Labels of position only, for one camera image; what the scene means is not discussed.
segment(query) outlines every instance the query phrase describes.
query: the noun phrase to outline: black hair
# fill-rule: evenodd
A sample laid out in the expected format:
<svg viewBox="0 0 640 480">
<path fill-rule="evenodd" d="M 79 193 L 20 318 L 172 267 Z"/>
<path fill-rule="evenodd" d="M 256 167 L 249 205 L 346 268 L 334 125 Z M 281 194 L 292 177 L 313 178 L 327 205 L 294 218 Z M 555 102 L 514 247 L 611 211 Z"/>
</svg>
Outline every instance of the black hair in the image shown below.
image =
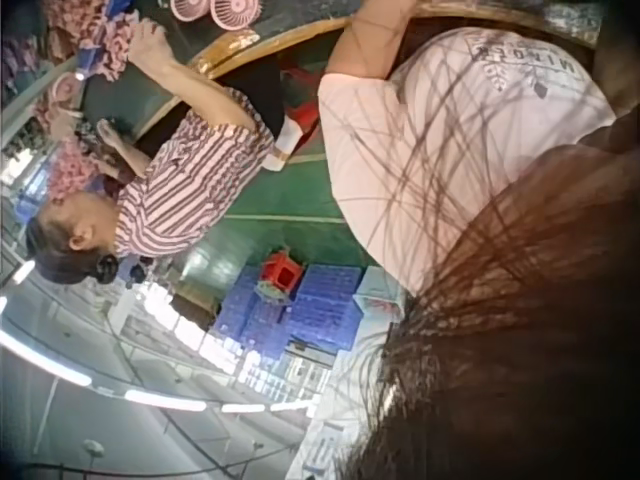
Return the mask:
<svg viewBox="0 0 640 480">
<path fill-rule="evenodd" d="M 94 248 L 77 251 L 69 247 L 67 228 L 57 222 L 43 225 L 37 218 L 27 224 L 27 254 L 36 262 L 36 269 L 46 280 L 61 285 L 74 285 L 85 278 L 95 278 L 107 285 L 118 273 L 118 259 Z"/>
</svg>

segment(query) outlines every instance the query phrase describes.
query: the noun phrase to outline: striped shirt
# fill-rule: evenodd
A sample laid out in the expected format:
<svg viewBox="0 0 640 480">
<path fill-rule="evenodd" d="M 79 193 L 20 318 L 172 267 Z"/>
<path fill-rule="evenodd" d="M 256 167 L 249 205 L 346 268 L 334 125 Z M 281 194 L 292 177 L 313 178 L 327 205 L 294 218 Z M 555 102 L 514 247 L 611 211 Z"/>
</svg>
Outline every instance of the striped shirt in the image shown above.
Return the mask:
<svg viewBox="0 0 640 480">
<path fill-rule="evenodd" d="M 191 110 L 147 168 L 120 194 L 116 252 L 159 257 L 186 250 L 259 172 L 274 139 L 249 99 L 227 89 L 256 122 L 211 127 Z"/>
</svg>

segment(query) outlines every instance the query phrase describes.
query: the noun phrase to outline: red stool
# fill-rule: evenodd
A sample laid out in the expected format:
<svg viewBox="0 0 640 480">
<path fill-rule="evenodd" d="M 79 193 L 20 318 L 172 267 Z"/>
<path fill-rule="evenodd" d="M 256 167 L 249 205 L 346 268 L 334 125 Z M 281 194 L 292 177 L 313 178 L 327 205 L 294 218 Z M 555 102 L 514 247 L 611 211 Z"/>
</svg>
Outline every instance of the red stool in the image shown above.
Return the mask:
<svg viewBox="0 0 640 480">
<path fill-rule="evenodd" d="M 286 252 L 278 252 L 271 255 L 264 263 L 260 281 L 269 282 L 289 295 L 302 277 L 303 271 L 303 267 L 291 260 Z"/>
</svg>

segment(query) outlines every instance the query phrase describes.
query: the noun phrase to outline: ceiling light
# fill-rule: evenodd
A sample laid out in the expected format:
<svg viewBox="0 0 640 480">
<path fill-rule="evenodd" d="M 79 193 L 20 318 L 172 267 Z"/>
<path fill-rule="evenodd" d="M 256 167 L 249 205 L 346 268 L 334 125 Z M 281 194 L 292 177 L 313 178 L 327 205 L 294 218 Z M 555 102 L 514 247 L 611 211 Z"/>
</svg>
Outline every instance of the ceiling light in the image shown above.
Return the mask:
<svg viewBox="0 0 640 480">
<path fill-rule="evenodd" d="M 13 275 L 13 281 L 16 284 L 20 285 L 24 282 L 24 279 L 29 276 L 29 274 L 33 271 L 33 268 L 36 266 L 36 262 L 34 260 L 29 260 L 22 264 L 22 266 L 18 269 L 18 271 Z"/>
<path fill-rule="evenodd" d="M 20 343 L 7 332 L 4 332 L 2 330 L 0 330 L 0 345 L 13 352 L 18 357 L 31 363 L 32 365 L 35 365 L 36 367 L 49 372 L 51 375 L 55 375 L 56 377 L 60 377 L 63 380 L 66 380 L 67 382 L 80 385 L 81 387 L 88 387 L 89 385 L 91 385 L 91 377 L 88 377 L 83 373 L 76 372 L 75 370 L 65 367 L 64 365 L 45 357 L 44 355 L 36 352 L 30 347 L 27 347 L 25 344 Z"/>
<path fill-rule="evenodd" d="M 127 390 L 124 398 L 135 403 L 151 405 L 152 407 L 171 408 L 173 410 L 186 410 L 190 412 L 202 412 L 207 404 L 202 400 L 189 400 L 188 398 L 167 397 L 156 393 L 142 392 L 140 390 Z"/>
<path fill-rule="evenodd" d="M 221 408 L 222 413 L 260 413 L 267 409 L 261 404 L 227 403 Z"/>
<path fill-rule="evenodd" d="M 272 412 L 284 412 L 285 410 L 309 408 L 311 405 L 314 405 L 313 400 L 298 400 L 295 402 L 274 403 L 269 407 L 269 410 Z"/>
</svg>

